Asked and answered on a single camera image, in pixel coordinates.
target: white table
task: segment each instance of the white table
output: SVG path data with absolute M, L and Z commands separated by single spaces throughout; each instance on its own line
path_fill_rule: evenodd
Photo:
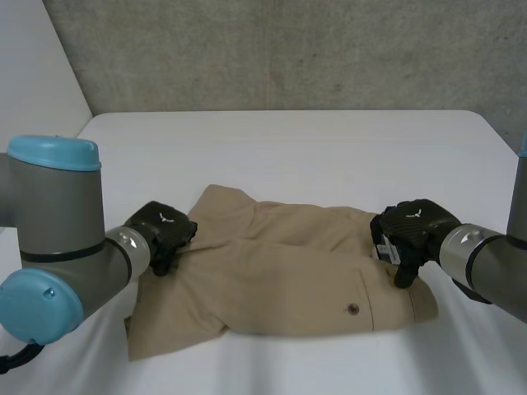
M 380 211 L 430 198 L 462 221 L 505 231 L 516 157 L 464 111 L 105 114 L 81 137 L 99 144 L 105 221 L 156 199 L 187 211 L 208 184 L 257 200 Z M 19 267 L 0 235 L 0 277 Z M 122 319 L 134 286 L 23 368 L 20 394 L 525 394 L 527 325 L 465 298 L 434 263 L 422 269 L 440 317 L 397 332 L 283 339 L 227 333 L 128 363 Z M 20 347 L 6 333 L 0 352 Z

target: beige shirt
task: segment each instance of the beige shirt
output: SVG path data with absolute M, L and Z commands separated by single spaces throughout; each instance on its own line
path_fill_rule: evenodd
M 393 285 L 370 257 L 374 214 L 256 202 L 207 187 L 190 211 L 198 233 L 167 276 L 147 270 L 128 323 L 130 360 L 236 332 L 320 336 L 397 329 L 437 316 L 428 286 Z

